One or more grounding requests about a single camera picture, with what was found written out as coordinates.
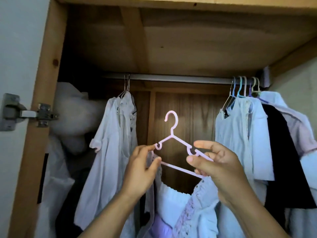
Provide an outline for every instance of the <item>white door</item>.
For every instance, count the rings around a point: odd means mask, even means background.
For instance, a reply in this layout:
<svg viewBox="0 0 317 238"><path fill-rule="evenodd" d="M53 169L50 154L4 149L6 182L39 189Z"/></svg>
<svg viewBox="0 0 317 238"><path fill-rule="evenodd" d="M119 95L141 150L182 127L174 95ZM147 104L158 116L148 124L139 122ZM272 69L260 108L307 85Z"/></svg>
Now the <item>white door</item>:
<svg viewBox="0 0 317 238"><path fill-rule="evenodd" d="M30 109L50 0L0 0L0 104L19 95ZM27 121L0 132L0 237L7 237Z"/></svg>

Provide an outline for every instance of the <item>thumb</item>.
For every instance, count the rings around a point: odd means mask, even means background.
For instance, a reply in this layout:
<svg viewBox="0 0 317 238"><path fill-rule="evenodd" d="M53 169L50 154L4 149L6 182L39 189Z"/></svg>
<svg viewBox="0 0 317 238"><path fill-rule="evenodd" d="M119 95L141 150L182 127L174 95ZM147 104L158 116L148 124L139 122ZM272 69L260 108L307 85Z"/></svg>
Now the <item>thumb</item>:
<svg viewBox="0 0 317 238"><path fill-rule="evenodd" d="M212 176L218 164L213 161L206 160L201 156L188 156L186 161L191 166L204 171L209 176Z"/></svg>
<svg viewBox="0 0 317 238"><path fill-rule="evenodd" d="M153 160L152 164L150 165L150 167L147 169L147 172L149 173L149 175L154 179L156 172L158 170L158 167L160 166L162 161L161 157L157 157Z"/></svg>

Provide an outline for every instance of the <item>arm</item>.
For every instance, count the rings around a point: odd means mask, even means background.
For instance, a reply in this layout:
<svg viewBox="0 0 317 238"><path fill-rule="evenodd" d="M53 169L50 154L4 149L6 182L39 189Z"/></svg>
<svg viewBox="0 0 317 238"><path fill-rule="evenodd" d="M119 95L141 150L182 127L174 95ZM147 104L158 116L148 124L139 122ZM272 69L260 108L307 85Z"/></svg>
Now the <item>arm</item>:
<svg viewBox="0 0 317 238"><path fill-rule="evenodd" d="M113 197L101 214L87 227L80 238L120 237L123 225L135 204L152 185L161 158L146 167L147 153L154 146L137 146L129 158L121 191Z"/></svg>
<svg viewBox="0 0 317 238"><path fill-rule="evenodd" d="M188 156L187 162L197 174L211 176L219 200L233 212L247 238L289 238L257 198L234 152L212 141L196 141L194 146L211 149L205 154L214 162L197 156Z"/></svg>

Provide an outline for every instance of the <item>closet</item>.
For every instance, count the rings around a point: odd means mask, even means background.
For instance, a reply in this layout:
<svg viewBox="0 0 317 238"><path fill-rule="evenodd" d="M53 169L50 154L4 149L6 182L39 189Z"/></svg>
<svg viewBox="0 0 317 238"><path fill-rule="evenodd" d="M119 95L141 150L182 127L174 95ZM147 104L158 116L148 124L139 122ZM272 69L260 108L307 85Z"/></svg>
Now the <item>closet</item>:
<svg viewBox="0 0 317 238"><path fill-rule="evenodd" d="M189 144L214 140L215 119L233 76L256 76L267 88L268 78L274 83L317 56L317 2L271 1L51 0L32 108L53 104L57 81L108 100L124 90L123 77L144 74L145 80L130 80L139 145L170 134L174 119L164 122L169 110L178 114L179 138ZM163 82L152 75L191 79ZM203 83L201 77L222 81ZM48 129L29 123L9 237L32 236L47 137ZM192 170L176 140L157 154ZM169 167L163 168L162 180L188 194L199 182Z"/></svg>

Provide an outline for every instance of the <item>door hinge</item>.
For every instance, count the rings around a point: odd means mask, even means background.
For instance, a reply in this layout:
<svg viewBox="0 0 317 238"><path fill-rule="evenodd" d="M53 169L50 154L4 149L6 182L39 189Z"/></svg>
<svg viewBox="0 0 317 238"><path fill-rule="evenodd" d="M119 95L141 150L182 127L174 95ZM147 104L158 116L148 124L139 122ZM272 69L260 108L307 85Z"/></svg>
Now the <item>door hinge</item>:
<svg viewBox="0 0 317 238"><path fill-rule="evenodd" d="M49 121L58 119L58 115L51 112L49 104L39 103L37 111L30 111L20 104L19 95L4 94L0 109L0 131L13 131L16 124L25 119L35 119L38 127L46 128Z"/></svg>

